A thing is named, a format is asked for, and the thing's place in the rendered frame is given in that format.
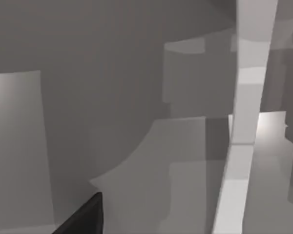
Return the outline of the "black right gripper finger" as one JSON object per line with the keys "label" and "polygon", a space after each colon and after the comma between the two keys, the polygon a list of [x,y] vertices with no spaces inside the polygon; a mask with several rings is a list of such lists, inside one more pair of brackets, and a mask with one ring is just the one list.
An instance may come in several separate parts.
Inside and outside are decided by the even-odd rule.
{"label": "black right gripper finger", "polygon": [[95,193],[52,234],[103,234],[103,193]]}

